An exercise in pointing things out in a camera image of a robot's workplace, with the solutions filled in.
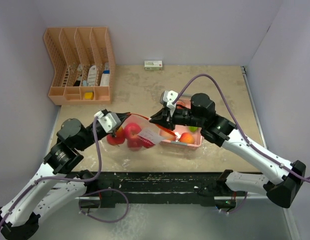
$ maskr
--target pink basket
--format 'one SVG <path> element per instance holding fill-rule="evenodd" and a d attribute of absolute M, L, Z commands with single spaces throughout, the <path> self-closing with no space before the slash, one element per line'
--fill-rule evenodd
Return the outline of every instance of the pink basket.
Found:
<path fill-rule="evenodd" d="M 179 101 L 184 102 L 185 106 L 187 108 L 190 108 L 190 98 L 188 98 L 188 97 L 181 97 L 179 99 Z M 197 131 L 191 132 L 189 130 L 188 126 L 176 125 L 176 128 L 175 128 L 174 132 L 176 133 L 177 136 L 178 135 L 182 135 L 183 133 L 190 133 L 194 137 L 195 143 L 194 144 L 189 144 L 189 143 L 178 142 L 178 141 L 163 140 L 163 141 L 160 142 L 160 144 L 164 145 L 164 146 L 171 146 L 171 147 L 176 147 L 176 148 L 184 148 L 184 149 L 187 149 L 187 150 L 196 150 L 201 145 L 202 136 L 200 134 L 200 130 L 201 130 L 201 128 L 198 128 Z"/>

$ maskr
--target white wall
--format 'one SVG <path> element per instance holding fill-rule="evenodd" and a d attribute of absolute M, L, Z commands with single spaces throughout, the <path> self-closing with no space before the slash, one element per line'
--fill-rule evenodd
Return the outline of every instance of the white wall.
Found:
<path fill-rule="evenodd" d="M 108 26 L 118 64 L 246 65 L 282 0 L 36 0 L 50 27 Z"/>
<path fill-rule="evenodd" d="M 0 206 L 38 169 L 56 118 L 45 29 L 32 0 L 0 0 Z"/>
<path fill-rule="evenodd" d="M 284 1 L 248 65 L 248 81 L 269 149 L 303 161 L 309 176 L 310 0 Z M 310 184 L 292 210 L 302 239 L 310 240 Z"/>

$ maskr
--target yellow object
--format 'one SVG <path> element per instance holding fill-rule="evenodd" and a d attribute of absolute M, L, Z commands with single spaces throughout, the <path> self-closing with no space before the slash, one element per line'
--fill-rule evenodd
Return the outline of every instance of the yellow object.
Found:
<path fill-rule="evenodd" d="M 92 100 L 92 99 L 94 99 L 94 93 L 93 93 L 93 92 L 86 92 L 86 93 L 85 93 L 85 99 L 86 99 L 86 100 Z"/>

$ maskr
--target wooden table surface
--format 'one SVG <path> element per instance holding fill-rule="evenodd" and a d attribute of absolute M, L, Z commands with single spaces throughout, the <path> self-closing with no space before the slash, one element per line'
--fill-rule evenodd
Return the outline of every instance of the wooden table surface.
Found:
<path fill-rule="evenodd" d="M 52 146 L 57 141 L 57 131 L 66 119 L 77 118 L 84 126 L 88 126 L 93 121 L 94 114 L 103 108 L 117 113 L 132 112 L 149 117 L 161 109 L 159 99 L 164 90 L 179 92 L 192 77 L 201 73 L 215 78 L 245 133 L 261 144 L 261 136 L 239 66 L 167 65 L 164 66 L 163 71 L 144 71 L 141 65 L 123 65 L 117 66 L 116 69 L 111 105 L 64 105 L 61 107 Z M 217 89 L 208 78 L 200 77 L 195 80 L 186 93 L 208 94 L 210 99 L 216 103 L 216 112 L 231 120 Z M 222 172 L 225 169 L 257 171 L 240 157 L 204 139 L 196 151 L 184 152 L 158 145 L 139 152 L 127 152 L 119 148 L 109 151 L 109 148 L 105 150 L 101 146 L 101 152 L 103 171 Z M 85 158 L 74 170 L 97 171 L 96 146 L 90 146 L 82 152 L 82 155 Z"/>

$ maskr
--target white box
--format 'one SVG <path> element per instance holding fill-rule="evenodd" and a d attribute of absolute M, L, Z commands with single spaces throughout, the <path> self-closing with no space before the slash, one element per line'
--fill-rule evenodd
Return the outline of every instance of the white box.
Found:
<path fill-rule="evenodd" d="M 110 82 L 110 74 L 109 73 L 103 73 L 101 75 L 101 81 L 100 85 L 101 87 L 109 87 L 109 82 Z"/>
<path fill-rule="evenodd" d="M 146 71 L 158 71 L 163 69 L 163 61 L 160 60 L 146 60 L 144 69 Z"/>

